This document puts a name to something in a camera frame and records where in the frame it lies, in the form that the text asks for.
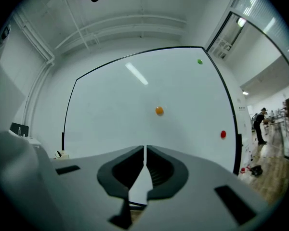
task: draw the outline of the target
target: red ball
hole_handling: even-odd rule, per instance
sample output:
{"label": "red ball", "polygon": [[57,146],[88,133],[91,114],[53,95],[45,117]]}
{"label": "red ball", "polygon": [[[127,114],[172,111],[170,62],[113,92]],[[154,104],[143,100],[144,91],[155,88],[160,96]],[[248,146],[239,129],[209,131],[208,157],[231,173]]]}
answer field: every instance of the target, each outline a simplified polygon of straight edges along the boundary
{"label": "red ball", "polygon": [[222,139],[226,138],[226,131],[224,131],[224,130],[221,131],[221,138]]}

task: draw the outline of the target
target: orange ball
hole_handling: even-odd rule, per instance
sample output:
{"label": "orange ball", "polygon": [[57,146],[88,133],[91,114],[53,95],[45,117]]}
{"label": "orange ball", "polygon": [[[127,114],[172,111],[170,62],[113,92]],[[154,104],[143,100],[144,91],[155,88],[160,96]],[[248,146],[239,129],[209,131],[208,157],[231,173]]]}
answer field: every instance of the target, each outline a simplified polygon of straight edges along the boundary
{"label": "orange ball", "polygon": [[163,110],[163,108],[160,107],[160,106],[156,107],[155,112],[156,112],[156,114],[158,114],[158,115],[164,114],[164,110]]}

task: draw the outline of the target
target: person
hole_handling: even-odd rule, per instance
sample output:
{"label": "person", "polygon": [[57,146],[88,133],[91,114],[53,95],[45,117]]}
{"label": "person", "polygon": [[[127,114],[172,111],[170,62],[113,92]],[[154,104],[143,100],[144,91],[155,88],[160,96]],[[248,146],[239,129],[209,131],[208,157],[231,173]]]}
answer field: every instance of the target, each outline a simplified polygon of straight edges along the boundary
{"label": "person", "polygon": [[266,112],[266,108],[263,108],[261,110],[261,113],[259,113],[257,115],[256,120],[254,121],[254,128],[255,128],[256,134],[257,134],[258,145],[267,143],[266,141],[263,140],[262,134],[261,134],[261,129],[260,129],[260,124],[262,123],[262,121],[269,122],[269,120],[264,118],[265,112]]}

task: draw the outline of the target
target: floor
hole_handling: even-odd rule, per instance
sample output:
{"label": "floor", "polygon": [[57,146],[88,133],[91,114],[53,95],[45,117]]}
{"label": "floor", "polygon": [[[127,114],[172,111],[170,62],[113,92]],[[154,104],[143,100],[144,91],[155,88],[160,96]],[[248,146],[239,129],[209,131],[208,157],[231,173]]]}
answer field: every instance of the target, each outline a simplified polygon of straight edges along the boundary
{"label": "floor", "polygon": [[255,177],[251,172],[239,174],[239,179],[258,192],[268,204],[282,197],[289,184],[289,160],[284,158],[282,138],[274,125],[264,132],[263,138],[267,145],[258,146],[253,133],[253,161],[250,166],[261,165],[263,173]]}

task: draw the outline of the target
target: white wall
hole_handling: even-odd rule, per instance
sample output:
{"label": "white wall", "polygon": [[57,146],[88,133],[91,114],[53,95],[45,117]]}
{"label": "white wall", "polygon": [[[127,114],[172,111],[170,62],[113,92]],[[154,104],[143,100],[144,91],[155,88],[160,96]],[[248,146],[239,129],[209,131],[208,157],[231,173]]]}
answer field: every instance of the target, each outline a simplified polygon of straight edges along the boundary
{"label": "white wall", "polygon": [[279,50],[265,35],[246,23],[225,61],[241,86],[263,71],[280,55]]}
{"label": "white wall", "polygon": [[243,147],[240,167],[246,167],[250,162],[249,151],[252,148],[251,124],[246,99],[229,66],[222,59],[214,56],[212,56],[212,59],[221,72],[232,99],[236,113],[237,131],[239,134],[242,134]]}
{"label": "white wall", "polygon": [[283,102],[287,98],[289,98],[289,86],[275,93],[274,95],[254,104],[253,110],[255,113],[259,113],[261,109],[265,107],[269,110],[268,113],[270,113],[271,110],[273,110],[275,113],[275,110],[283,108]]}
{"label": "white wall", "polygon": [[[29,95],[38,72],[45,60],[25,37],[14,20],[5,44],[0,65],[25,97]],[[26,98],[19,108],[13,122],[22,123]]]}
{"label": "white wall", "polygon": [[187,34],[183,45],[205,46],[220,22],[230,0],[190,0],[187,11]]}
{"label": "white wall", "polygon": [[178,45],[179,42],[157,38],[129,38],[108,41],[101,45],[101,49],[94,48],[90,55],[87,50],[82,50],[66,57],[56,65],[42,88],[33,118],[32,135],[42,143],[49,157],[53,157],[54,151],[61,149],[66,108],[78,77],[120,57]]}

